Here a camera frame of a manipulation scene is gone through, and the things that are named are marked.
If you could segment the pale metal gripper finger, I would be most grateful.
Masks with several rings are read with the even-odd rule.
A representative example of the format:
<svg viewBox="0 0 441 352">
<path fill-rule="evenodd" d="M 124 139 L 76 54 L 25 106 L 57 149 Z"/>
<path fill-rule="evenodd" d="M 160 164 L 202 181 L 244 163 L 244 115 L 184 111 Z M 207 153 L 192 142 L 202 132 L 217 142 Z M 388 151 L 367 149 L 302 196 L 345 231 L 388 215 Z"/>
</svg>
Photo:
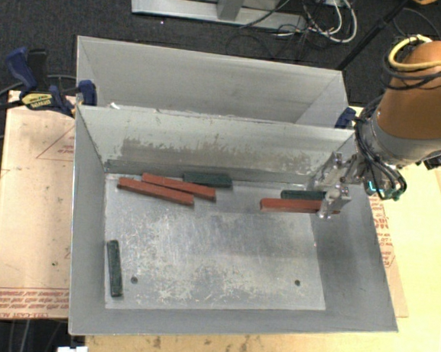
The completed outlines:
<svg viewBox="0 0 441 352">
<path fill-rule="evenodd" d="M 310 188 L 322 191 L 332 188 L 339 181 L 342 153 L 333 151 L 329 159 L 316 171 L 310 180 Z"/>
<path fill-rule="evenodd" d="M 348 186 L 336 184 L 327 188 L 319 207 L 318 218 L 330 219 L 332 215 L 340 213 L 351 200 Z"/>
</svg>

